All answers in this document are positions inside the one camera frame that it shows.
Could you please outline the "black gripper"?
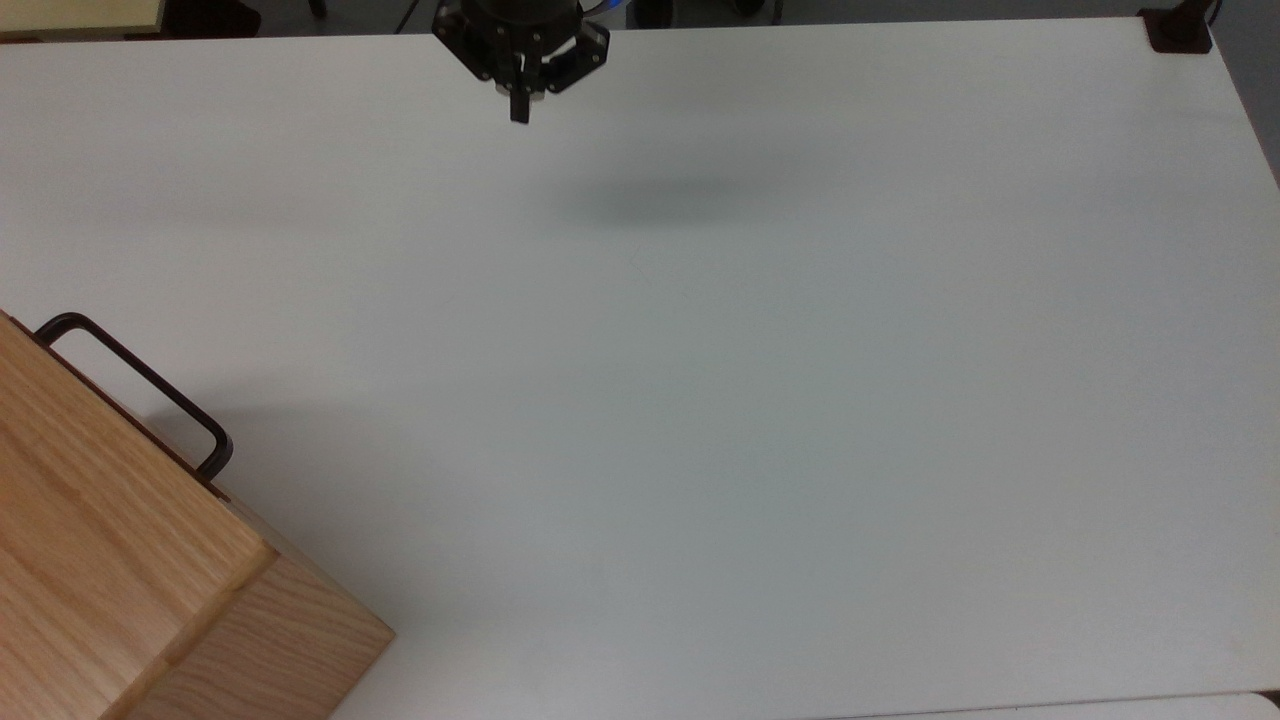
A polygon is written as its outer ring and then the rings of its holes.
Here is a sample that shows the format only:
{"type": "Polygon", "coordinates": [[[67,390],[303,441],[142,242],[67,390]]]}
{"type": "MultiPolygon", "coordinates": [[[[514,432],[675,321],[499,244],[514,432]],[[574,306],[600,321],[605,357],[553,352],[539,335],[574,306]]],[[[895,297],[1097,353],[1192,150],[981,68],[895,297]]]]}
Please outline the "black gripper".
{"type": "Polygon", "coordinates": [[[517,124],[530,122],[532,95],[564,92],[602,68],[611,47],[611,32],[579,1],[439,1],[431,22],[470,73],[509,92],[517,124]]]}

